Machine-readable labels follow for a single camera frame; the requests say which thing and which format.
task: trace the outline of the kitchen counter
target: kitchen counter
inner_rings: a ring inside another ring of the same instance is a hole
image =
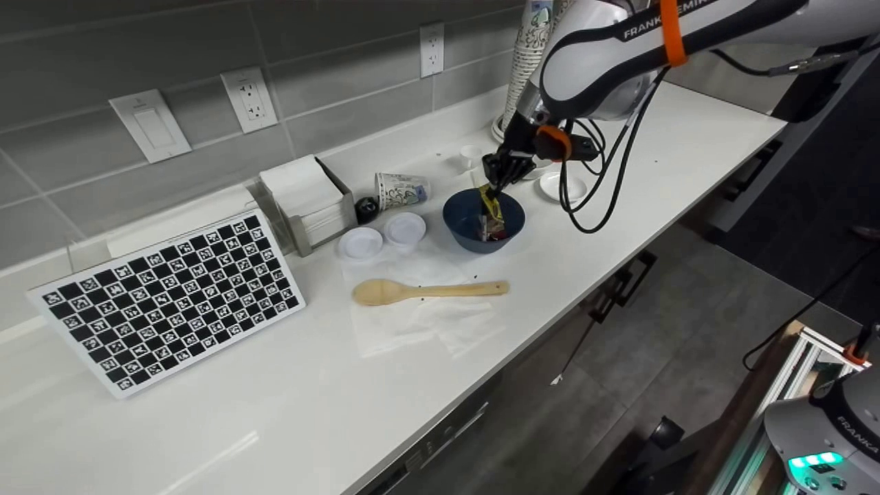
[[[607,229],[574,233],[524,181],[508,189],[524,208],[524,230],[493,256],[462,250],[439,226],[442,200],[472,188],[477,153],[493,149],[483,131],[457,127],[457,115],[400,124],[321,153],[355,193],[372,188],[374,170],[432,178],[432,200],[414,208],[429,219],[429,240],[414,252],[352,266],[329,243],[308,259],[292,256],[308,300],[301,313],[135,399],[106,397],[42,325],[0,332],[0,493],[356,489],[783,124],[662,86]],[[376,274],[405,283],[504,278],[510,295],[352,305],[352,285]]]

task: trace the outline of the wall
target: wall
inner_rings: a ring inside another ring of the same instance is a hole
[[[508,79],[523,0],[28,0],[0,5],[0,269]],[[418,25],[446,23],[420,79]],[[262,67],[242,134],[220,74]],[[193,152],[147,164],[109,97],[158,87]]]

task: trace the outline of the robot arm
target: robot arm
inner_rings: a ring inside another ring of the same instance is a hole
[[[495,189],[534,170],[542,160],[594,160],[587,141],[572,137],[554,124],[594,115],[625,83],[681,56],[711,49],[724,42],[752,35],[795,45],[838,45],[880,34],[876,0],[666,0],[633,17],[601,0],[574,0],[550,35],[545,63],[534,74],[546,118],[531,124],[515,115],[498,153],[487,153],[487,175]],[[824,56],[809,68],[850,57]]]
[[[880,34],[876,0],[677,0],[677,13],[685,56],[747,34],[814,47]],[[590,115],[620,83],[669,67],[662,17],[653,2],[607,20],[596,0],[576,0],[550,35],[552,49],[537,74],[550,120]]]

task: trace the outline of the light switch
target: light switch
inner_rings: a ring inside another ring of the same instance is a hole
[[[158,91],[128,94],[109,100],[119,120],[128,130],[147,162],[158,162],[175,153],[187,153],[189,144],[167,109]]]

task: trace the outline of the checkerboard calibration board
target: checkerboard calibration board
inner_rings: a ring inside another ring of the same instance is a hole
[[[33,300],[113,397],[306,307],[259,211],[58,281]]]

